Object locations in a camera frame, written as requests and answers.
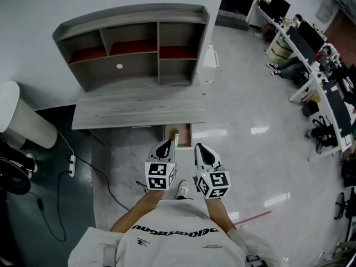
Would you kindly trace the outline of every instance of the wooden bookshelf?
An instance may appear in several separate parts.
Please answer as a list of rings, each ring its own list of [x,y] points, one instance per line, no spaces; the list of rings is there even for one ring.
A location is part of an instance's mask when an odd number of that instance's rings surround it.
[[[157,52],[157,40],[117,42],[112,45],[110,56],[131,55],[135,53]]]
[[[160,59],[162,60],[197,60],[196,51],[190,47],[160,47]]]
[[[85,91],[126,77],[191,85],[208,21],[200,5],[133,5],[63,22],[53,39]]]

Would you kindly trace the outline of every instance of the sneaker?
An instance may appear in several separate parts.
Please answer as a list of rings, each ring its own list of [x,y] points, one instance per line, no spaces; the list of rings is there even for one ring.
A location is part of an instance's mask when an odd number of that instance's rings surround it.
[[[257,38],[263,38],[263,34],[262,33],[254,33],[254,36]]]
[[[274,65],[273,63],[267,63],[266,65],[267,65],[268,68],[271,68],[273,70],[277,70],[278,69],[278,66]]]
[[[181,181],[180,184],[179,184],[179,188],[178,188],[178,193],[177,193],[176,199],[179,196],[183,196],[184,198],[187,198],[188,192],[189,192],[189,183],[188,183],[188,181],[186,181],[186,180]]]
[[[33,154],[27,154],[26,156],[27,156],[28,158],[33,159],[33,162],[34,162],[34,169],[33,169],[33,170],[27,169],[27,170],[28,170],[28,171],[32,171],[32,172],[37,172],[38,166],[37,166],[37,164],[36,164],[36,159],[35,159],[34,155],[33,155]]]

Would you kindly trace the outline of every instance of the person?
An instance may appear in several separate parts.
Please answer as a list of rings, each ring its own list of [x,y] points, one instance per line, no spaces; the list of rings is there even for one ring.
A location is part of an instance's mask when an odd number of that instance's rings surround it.
[[[290,21],[290,24],[293,27],[298,27],[302,22],[303,18],[300,14],[296,14],[294,18]],[[255,37],[264,39],[265,42],[273,41],[274,37],[276,36],[276,28],[272,24],[266,24],[262,27],[261,32],[254,33]]]
[[[188,192],[187,181],[176,200],[150,190],[110,231],[88,228],[68,267],[287,266],[270,244],[236,227],[220,199],[205,200],[206,211]]]
[[[317,53],[317,62],[320,62],[324,58],[324,54],[330,55],[332,52],[330,46],[324,46],[321,51]],[[266,64],[268,68],[271,68],[273,71],[271,72],[272,76],[279,75],[283,79],[295,80],[306,71],[305,65],[302,61],[299,60],[297,56],[292,57],[278,65],[273,63]]]

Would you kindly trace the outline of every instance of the open drawer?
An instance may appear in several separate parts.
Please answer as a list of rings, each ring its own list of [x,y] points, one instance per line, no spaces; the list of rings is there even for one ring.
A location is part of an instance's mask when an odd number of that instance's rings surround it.
[[[175,141],[175,149],[192,149],[191,124],[178,123],[176,125],[165,125],[163,139]]]

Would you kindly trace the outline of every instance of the white trash can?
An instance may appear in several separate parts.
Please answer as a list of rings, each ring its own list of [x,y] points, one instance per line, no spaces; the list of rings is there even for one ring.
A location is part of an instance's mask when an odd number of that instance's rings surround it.
[[[23,145],[26,139],[19,135],[18,133],[12,131],[10,128],[5,130],[5,132],[1,133],[1,138],[6,141],[8,145],[13,147],[14,149],[20,149]]]
[[[35,113],[20,99],[20,88],[14,81],[5,82],[0,88],[0,132],[10,130],[46,148],[57,141],[57,129]]]

